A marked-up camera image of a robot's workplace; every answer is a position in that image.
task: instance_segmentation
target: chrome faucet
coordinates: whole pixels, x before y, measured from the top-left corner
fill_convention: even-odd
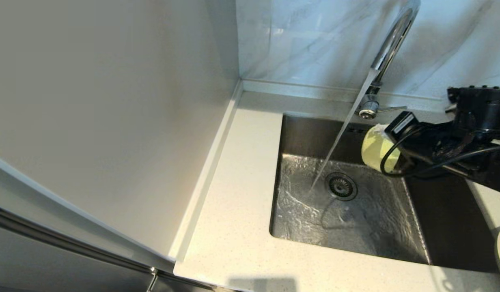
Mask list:
[[[379,70],[379,73],[365,92],[364,98],[362,98],[358,111],[358,115],[360,117],[371,120],[376,117],[377,113],[380,112],[407,109],[407,107],[381,108],[377,101],[377,94],[382,86],[381,79],[384,77],[387,68],[400,49],[403,40],[407,36],[407,33],[411,28],[416,15],[418,14],[420,5],[420,0],[408,0],[396,17],[384,44],[380,48],[378,55],[376,55],[376,58],[371,65],[371,68]]]

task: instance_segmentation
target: stainless steel sink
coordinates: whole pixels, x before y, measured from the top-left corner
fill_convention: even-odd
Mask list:
[[[394,179],[363,164],[370,126],[350,124],[310,189],[342,122],[285,115],[270,233],[306,244],[494,272],[494,240],[466,182]]]

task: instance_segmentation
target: marble tile wall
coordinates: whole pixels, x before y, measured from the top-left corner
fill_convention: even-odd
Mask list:
[[[382,92],[500,86],[500,0],[421,0]],[[403,0],[237,0],[242,78],[360,88]]]

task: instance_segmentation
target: water stream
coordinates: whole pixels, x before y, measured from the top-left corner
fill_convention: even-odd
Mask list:
[[[322,163],[321,168],[317,172],[317,176],[315,177],[315,180],[313,181],[313,184],[311,185],[311,189],[313,189],[313,186],[317,183],[317,181],[320,178],[320,175],[324,171],[324,168],[326,167],[326,164],[328,164],[328,160],[330,159],[331,155],[333,154],[333,151],[337,147],[338,142],[340,141],[342,134],[346,131],[346,128],[349,124],[349,121],[354,115],[354,112],[356,111],[356,108],[358,108],[358,105],[360,104],[360,101],[362,101],[363,96],[365,95],[365,91],[369,88],[373,80],[378,76],[378,73],[380,73],[379,70],[375,70],[373,68],[369,69],[369,74],[367,74],[367,78],[365,78],[364,85],[362,85],[362,88],[360,89],[359,94],[356,96],[356,100],[354,101],[353,106],[351,107],[351,110],[349,111],[346,120],[344,121],[344,124],[342,125],[341,130],[338,132],[337,138],[335,139],[335,142],[333,143],[333,146],[331,146],[331,149],[326,156],[326,159],[324,160],[324,163]]]

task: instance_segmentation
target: drain strainer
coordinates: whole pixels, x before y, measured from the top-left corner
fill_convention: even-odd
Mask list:
[[[354,181],[341,172],[328,174],[326,177],[326,185],[330,194],[341,201],[354,199],[358,192]]]

